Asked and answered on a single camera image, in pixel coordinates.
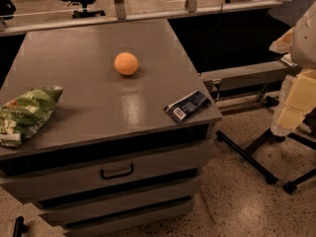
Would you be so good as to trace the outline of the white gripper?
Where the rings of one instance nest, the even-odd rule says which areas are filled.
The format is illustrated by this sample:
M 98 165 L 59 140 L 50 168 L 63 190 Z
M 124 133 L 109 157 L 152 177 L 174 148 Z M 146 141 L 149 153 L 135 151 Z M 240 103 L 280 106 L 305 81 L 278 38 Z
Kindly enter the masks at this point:
M 293 28 L 270 45 L 275 53 L 290 53 Z M 287 136 L 316 108 L 316 70 L 304 69 L 295 77 L 287 75 L 282 82 L 271 132 Z

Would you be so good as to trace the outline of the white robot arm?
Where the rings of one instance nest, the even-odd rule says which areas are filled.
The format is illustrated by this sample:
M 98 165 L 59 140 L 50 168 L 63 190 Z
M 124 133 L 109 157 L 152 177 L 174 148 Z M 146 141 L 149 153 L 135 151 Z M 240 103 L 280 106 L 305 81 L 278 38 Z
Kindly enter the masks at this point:
M 286 53 L 301 68 L 281 85 L 271 131 L 287 136 L 316 108 L 316 0 L 291 0 L 269 10 L 269 15 L 290 26 L 270 50 Z

